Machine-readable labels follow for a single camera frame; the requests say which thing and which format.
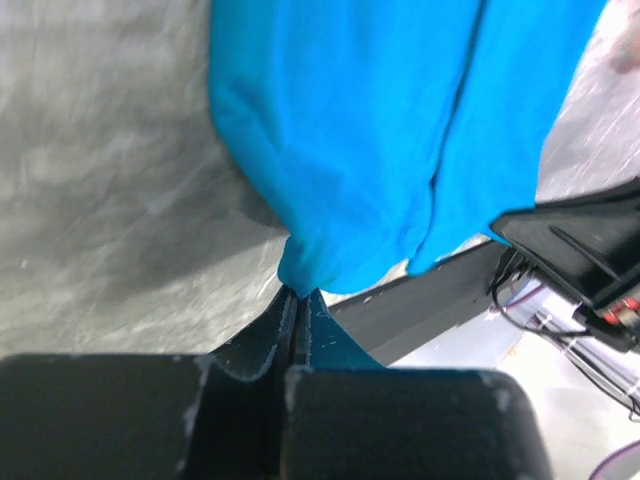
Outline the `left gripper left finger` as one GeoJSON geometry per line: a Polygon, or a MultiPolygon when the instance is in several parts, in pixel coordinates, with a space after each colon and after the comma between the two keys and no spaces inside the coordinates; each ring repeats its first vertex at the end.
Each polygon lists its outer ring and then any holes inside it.
{"type": "Polygon", "coordinates": [[[296,294],[281,287],[255,320],[211,353],[212,363],[234,380],[260,379],[273,365],[278,351],[288,349],[297,308],[296,294]]]}

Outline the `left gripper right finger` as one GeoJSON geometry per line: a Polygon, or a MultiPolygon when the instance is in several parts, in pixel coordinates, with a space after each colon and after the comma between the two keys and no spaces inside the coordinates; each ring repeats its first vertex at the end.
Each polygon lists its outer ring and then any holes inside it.
{"type": "Polygon", "coordinates": [[[297,363],[323,370],[378,370],[367,353],[333,318],[319,290],[298,301],[297,363]]]}

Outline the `blue t shirt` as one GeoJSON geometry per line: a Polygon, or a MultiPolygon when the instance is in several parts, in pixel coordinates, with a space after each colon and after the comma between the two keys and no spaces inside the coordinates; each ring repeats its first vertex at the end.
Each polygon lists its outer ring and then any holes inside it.
{"type": "Polygon", "coordinates": [[[601,1],[216,1],[215,127],[300,296],[427,271],[534,205],[601,1]]]}

